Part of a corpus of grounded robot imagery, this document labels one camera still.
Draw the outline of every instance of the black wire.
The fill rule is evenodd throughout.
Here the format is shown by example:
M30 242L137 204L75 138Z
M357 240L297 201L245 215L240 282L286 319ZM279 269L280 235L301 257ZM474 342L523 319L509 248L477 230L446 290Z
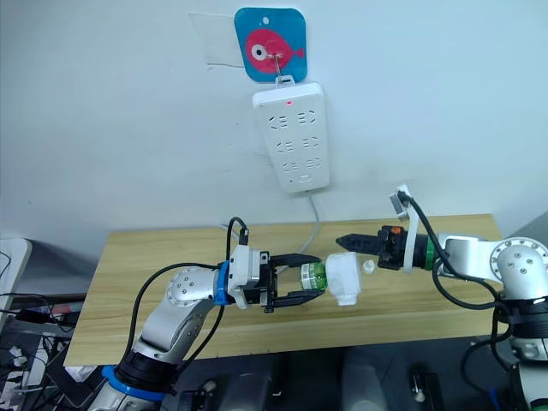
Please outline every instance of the black wire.
M46 398L45 396L42 396L43 392L40 391L40 397L44 398L44 402L42 402L40 405L38 405L37 407L32 407L31 408L31 411L38 411L39 409L43 408L44 405L47 405L47 404L50 404L51 405L51 401L57 397L59 394L63 394L63 392L61 390L58 390L55 394L52 394L50 397Z
M10 310L0 310L0 313L17 315L19 312L18 311L10 311Z
M473 283L478 283L479 285L483 286L487 289L493 296L495 301L499 301L500 297L498 296L498 292L486 281L481 280L476 277L470 277L465 274L461 274L460 272L457 272L453 265L450 263L449 259L447 258L447 253L442 248L441 244L438 241L438 238L436 237L436 233L434 233L434 230L432 229L432 226L430 225L430 222L428 221L428 218L426 217L425 213L422 211L420 206L417 204L417 202L414 200L413 197L408 196L403 191L398 192L398 198L401 202L408 202L414 210L417 212L420 221L422 222L422 225L425 226L426 233L428 233L428 236L430 237L430 240L432 241L432 244L434 248L436 249L436 252L438 253L439 258L444 262L444 266L447 267L447 270L450 274L453 274L455 277L458 277L462 280L468 280ZM478 304L478 305L471 305L471 307L476 306L476 308L470 308L475 310L485 310L487 308L493 308L494 303L487 303L487 304Z
M75 325L73 325L69 328L63 328L63 326L61 325L61 322L53 316L53 307L55 306L55 304L51 304L51 301L49 301L45 295L32 294L32 293L30 293L30 294L29 293L3 293L3 294L0 294L0 297L2 297L2 296L17 296L17 295L26 296L26 297L29 297L29 298L33 298L35 300L40 300L43 303L45 303L45 306L48 307L48 311L49 311L49 314L50 314L51 321L53 321L53 323L62 332L70 332L71 330L73 330L75 328Z
M434 264L434 268L432 269L432 281L434 282L434 285L436 286L438 291L441 293L441 295L443 295L447 300L451 301L453 304L459 307L467 308L469 310L486 310L488 308L493 308L495 306L494 302L487 302L485 304L472 304L469 302L459 300L458 298L451 295L449 291L447 291L444 288L444 286L441 284L441 282L439 281L438 270L441 264L443 263L444 262L441 259L439 259L436 262L436 264Z
M181 267L201 267L201 268L209 268L211 270L217 269L216 265L208 265L208 264L201 264L201 263L177 263L177 264L172 264L172 265L168 265L167 267L161 268L160 270L152 274L148 278L148 280L146 280L145 283L142 285L142 287L139 290L139 293L137 294L137 297L135 298L134 309L131 313L131 323L129 324L128 342L126 344L126 350L124 351L122 358L125 358L131 352L131 347L134 345L135 327L137 325L137 315L139 314L139 305L146 289L148 288L149 285L151 285L151 283L156 278L160 277L165 272L171 271L175 268L181 268Z
M506 313L509 313L508 308L504 304L497 303L496 305L497 305L497 308L500 308L500 309L504 310ZM493 324L496 321L498 321L498 315L497 315L496 312L493 312ZM470 385L472 388L474 388L476 391L478 391L480 394L482 394L484 396L485 395L489 396L489 391L482 388L482 387L480 387L479 385L477 385L468 376L468 371L467 371L467 368L466 368L466 365L468 363L468 358L470 358L470 355L472 355L475 351L479 350L482 347L485 347L487 345L491 345L493 343L500 343L500 342L508 339L512 335L513 329L514 329L513 325L508 324L508 329L503 334L501 334L500 336L496 336L496 335L491 334L491 338L477 342L473 346L469 347L465 351L464 355L462 356L461 366L460 366L462 379L464 379L464 381L468 385Z
M243 220L239 217L232 217L229 221L229 226L226 231L226 258L230 258L230 244L231 244L231 236L232 236L232 227L234 226L234 223L238 223L240 225L240 244L246 246L247 245L247 226L243 222Z
M242 245L247 245L248 230L247 230L246 224L243 222L243 220L241 218L232 217L230 219L228 229L227 229L227 235L226 235L226 259L227 260L230 258L230 243L231 243L230 241L231 241L232 228L234 226L234 223L238 223L241 227L239 243L242 244ZM207 265L207 264L200 264L200 263L178 263L178 264L168 265L167 267L164 267L164 268L156 271L154 274L152 274L148 278L148 280L146 280L146 282L143 284L143 286L140 288L139 293L137 294L137 297L135 298L134 309L133 309L132 314L131 314L131 323L129 325L128 342L126 344L126 349L124 351L124 354L123 354L122 358L125 358L131 352L131 348L132 348L133 343L134 343L135 327L137 325L137 316L139 314L140 301L141 301L141 299L143 297L143 294L145 293L146 289L148 288L148 286L156 278L158 278L160 275L164 274L166 271L170 271L170 270L173 270L175 268L190 267L190 266L209 268L209 269L212 269L212 270L216 270L218 268L217 265ZM209 333L205 337L204 341L199 345L199 347L190 355L190 357L188 357L188 359L180 367L178 367L178 369L176 370L176 372L174 374L173 382L175 382L176 379L179 377L179 375L181 375L181 373L183 371L185 371L188 368L188 366L190 366L192 361L200 354L202 349L204 349L206 344L211 340L211 338L215 334L215 331L217 330L219 324L221 323L221 319L223 318L223 314L224 314L224 306L221 306L219 308L217 318L215 319L215 324L213 324L213 327L211 328L211 330L209 331Z
M48 384L48 380L49 380L49 377L47 377L47 375L45 376L45 378L43 378L42 380L42 390L40 390L38 392L38 394L36 395L36 398L34 398L34 402L33 402L33 405L31 405L31 407L29 408L31 411L33 411L36 407L36 404L38 404L38 401L39 399L42 397L42 395L44 394L45 392L45 387L47 386Z
M215 320L215 324L213 325L213 327L211 328L211 330L209 331L209 334L207 334L207 337L204 339L204 341L200 344L200 346L192 353L192 355L190 355L188 357L188 359L182 364L182 366L178 367L174 376L173 376L173 379L172 379L172 382L175 383L176 380L179 378L179 376L182 374L182 372L184 372L188 366L190 366L190 363L192 361L194 361L194 359L200 354L200 352L202 351L202 349L204 349L204 347L206 346L206 344L209 342L209 340L211 340L211 338L213 337L213 334L215 334L215 331L217 330L219 324L221 323L221 319L223 318L223 313L224 313L224 306L221 306L219 308L219 313L217 315L217 319Z
M227 232L226 232L226 254L225 254L225 259L226 260L230 259L230 244L231 244L231 241L232 241L232 227L234 226L234 222L237 222L241 227L239 243L247 245L248 230L247 230L246 224L243 222L243 220L241 218L232 217L229 221L229 225L228 225ZM215 331L217 331L217 328L218 328L219 324L221 324L221 319L223 319L223 314L224 314L224 306L221 306L219 308L217 318L215 319L215 324L213 324L213 327L211 328L211 330L209 331L209 333L205 337L204 341L192 353L192 355L190 355L190 357L188 357L188 359L180 367L177 368L177 370L175 372L175 375L172 379L173 383L175 383L175 381L179 378L179 376L188 368L188 366L190 366L192 361L194 361L194 359L201 353L202 349L204 349L206 344L211 340L211 338L213 337L213 334L215 334Z
M122 398L122 400L120 401L120 403L118 404L118 407L116 407L116 411L118 411L120 409L120 406L122 405L123 403L123 400L125 400L126 398L128 398L128 394L125 394Z
M493 357L495 357L495 360L497 360L500 367L502 367L504 371L508 372L510 371L510 365L498 353L497 342L495 341L495 338L497 337L497 334L498 334L498 320L499 320L500 312L501 312L500 307L499 306L495 307L493 311L493 320L491 325L491 351L493 353Z
M6 264L6 266L2 269L2 272L0 272L0 278L2 278L4 272L8 270L8 267L11 264L11 257L9 257L6 253L3 253L2 251L0 251L0 254L8 259L8 264Z

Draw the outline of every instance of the power strip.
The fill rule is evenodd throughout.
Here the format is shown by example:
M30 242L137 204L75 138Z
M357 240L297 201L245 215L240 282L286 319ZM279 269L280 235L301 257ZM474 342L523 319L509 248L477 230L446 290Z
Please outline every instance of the power strip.
M329 184L324 93L318 83L253 95L253 110L286 193Z

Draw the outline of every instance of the wooden table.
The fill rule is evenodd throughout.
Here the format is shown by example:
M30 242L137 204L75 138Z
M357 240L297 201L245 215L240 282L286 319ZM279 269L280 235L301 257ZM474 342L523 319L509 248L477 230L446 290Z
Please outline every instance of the wooden table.
M374 235L383 224L398 222L322 223L307 253L322 259L330 253L340 253L344 250L335 243L337 237L349 233ZM432 225L436 231L468 232L489 240L500 238L491 215L433 217ZM292 253L305 242L312 227L311 223L251 227L249 244L275 254ZM216 264L223 260L224 248L225 232L220 228L110 234L65 365L116 364L125 347L134 297L141 284L165 265ZM173 274L174 271L164 274L146 292L138 331L163 298ZM428 272L405 274L378 268L371 275L363 274L362 284L358 303L352 307L338 307L329 292L305 305L279 308L271 314L263 314L260 307L227 307L221 326L199 358L485 335L490 329L490 310L474 312L452 305L434 288ZM466 301L491 299L474 283L444 279L444 284ZM296 269L280 275L279 294L291 289L301 289ZM215 307L194 347L211 329L216 316Z

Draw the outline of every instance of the pink fish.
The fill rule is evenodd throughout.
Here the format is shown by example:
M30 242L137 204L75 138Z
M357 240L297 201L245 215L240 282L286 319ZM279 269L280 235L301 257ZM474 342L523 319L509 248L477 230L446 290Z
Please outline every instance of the pink fish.
M293 56L305 56L303 49L291 50L291 46L282 36L268 28L258 28L249 34L246 40L246 53L247 60L258 71L267 74L276 73L274 59L268 56L281 55L277 60L280 69L283 69Z

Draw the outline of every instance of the green ring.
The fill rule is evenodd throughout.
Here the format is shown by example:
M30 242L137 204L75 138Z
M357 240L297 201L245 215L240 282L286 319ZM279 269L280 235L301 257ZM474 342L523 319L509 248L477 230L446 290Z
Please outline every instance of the green ring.
M431 270L433 262L434 262L434 244L430 241L430 237L428 237L428 242L426 243L425 270L427 271Z

